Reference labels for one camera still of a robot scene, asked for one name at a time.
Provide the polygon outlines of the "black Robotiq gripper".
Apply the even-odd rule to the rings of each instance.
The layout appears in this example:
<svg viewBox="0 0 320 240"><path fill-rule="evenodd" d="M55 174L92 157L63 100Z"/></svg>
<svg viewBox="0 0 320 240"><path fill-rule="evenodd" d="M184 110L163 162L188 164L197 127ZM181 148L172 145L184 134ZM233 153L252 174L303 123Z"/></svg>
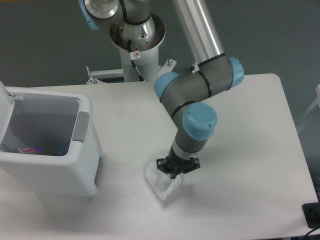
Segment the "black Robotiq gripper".
<svg viewBox="0 0 320 240"><path fill-rule="evenodd" d="M199 169L201 166L198 158L189 157L188 159L183 159L171 147L166 158L158 158L156 160L156 167L161 172L170 174L171 179L175 179L178 175L187 174Z"/></svg>

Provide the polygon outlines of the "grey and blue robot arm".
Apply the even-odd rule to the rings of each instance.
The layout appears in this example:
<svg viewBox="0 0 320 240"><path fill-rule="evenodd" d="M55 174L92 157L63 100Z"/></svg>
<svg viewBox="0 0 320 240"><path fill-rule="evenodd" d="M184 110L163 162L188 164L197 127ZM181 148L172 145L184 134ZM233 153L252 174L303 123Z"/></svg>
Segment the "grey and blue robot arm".
<svg viewBox="0 0 320 240"><path fill-rule="evenodd" d="M159 74L158 47L165 27L152 13L149 0L81 0L79 6L92 30L109 29L121 53L124 79L152 81L159 101L177 127L168 155L156 161L157 169L171 179L197 170L199 152L217 124L217 115L205 100L244 79L240 61L226 56L206 2L173 2L198 67L185 77L176 72Z"/></svg>

